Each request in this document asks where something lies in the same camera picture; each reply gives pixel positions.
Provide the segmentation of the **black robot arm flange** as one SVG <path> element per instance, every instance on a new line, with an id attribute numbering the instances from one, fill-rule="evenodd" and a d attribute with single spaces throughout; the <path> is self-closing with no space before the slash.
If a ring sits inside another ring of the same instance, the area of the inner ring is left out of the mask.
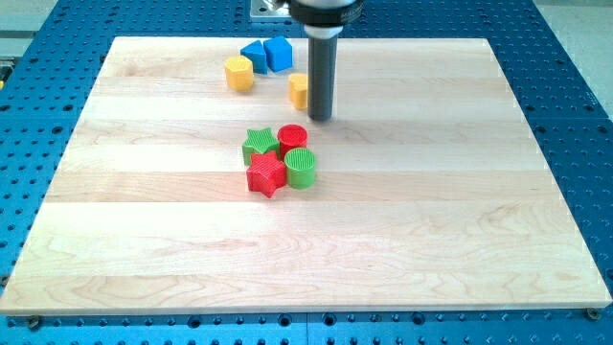
<path id="1" fill-rule="evenodd" d="M 288 2 L 290 16 L 305 25 L 331 28 L 357 20 L 364 9 L 363 0 L 351 1 L 300 1 Z"/>

